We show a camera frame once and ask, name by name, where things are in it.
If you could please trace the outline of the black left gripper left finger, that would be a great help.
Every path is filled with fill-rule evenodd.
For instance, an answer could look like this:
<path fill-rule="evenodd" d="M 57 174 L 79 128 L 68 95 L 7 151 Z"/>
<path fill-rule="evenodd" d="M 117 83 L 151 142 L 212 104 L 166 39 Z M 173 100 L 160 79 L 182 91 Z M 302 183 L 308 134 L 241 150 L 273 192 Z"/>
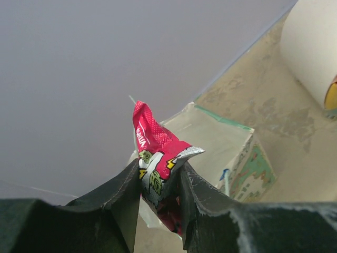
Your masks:
<path fill-rule="evenodd" d="M 140 203 L 138 161 L 65 206 L 1 200 L 1 252 L 133 252 Z"/>

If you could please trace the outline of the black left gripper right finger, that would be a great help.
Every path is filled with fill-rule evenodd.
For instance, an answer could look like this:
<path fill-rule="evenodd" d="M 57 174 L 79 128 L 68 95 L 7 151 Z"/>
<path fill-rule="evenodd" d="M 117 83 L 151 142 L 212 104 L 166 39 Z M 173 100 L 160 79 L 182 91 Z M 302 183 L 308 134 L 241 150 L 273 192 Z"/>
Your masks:
<path fill-rule="evenodd" d="M 336 252 L 336 203 L 241 203 L 186 163 L 179 172 L 187 252 Z"/>

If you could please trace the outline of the green cake paper bag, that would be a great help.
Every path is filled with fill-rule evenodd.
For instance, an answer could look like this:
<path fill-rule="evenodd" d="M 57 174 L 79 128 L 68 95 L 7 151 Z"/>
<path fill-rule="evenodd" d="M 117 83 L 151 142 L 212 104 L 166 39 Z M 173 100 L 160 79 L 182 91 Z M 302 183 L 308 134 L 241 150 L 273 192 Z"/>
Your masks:
<path fill-rule="evenodd" d="M 256 202 L 275 182 L 275 173 L 253 128 L 222 118 L 195 103 L 157 123 L 179 140 L 204 149 L 185 164 L 190 164 L 226 196 L 240 202 Z M 134 133 L 133 139 L 132 159 L 138 160 Z M 143 198 L 139 212 L 149 228 L 167 229 Z"/>

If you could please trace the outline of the red candy packet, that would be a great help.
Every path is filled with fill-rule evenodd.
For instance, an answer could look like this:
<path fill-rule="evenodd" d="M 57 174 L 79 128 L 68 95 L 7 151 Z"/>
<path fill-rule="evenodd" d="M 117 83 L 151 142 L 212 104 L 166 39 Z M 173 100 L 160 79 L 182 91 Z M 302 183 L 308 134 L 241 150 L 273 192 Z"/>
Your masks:
<path fill-rule="evenodd" d="M 181 141 L 161 126 L 150 107 L 137 101 L 133 111 L 141 196 L 168 230 L 182 235 L 179 187 L 176 175 L 185 162 L 204 152 Z"/>

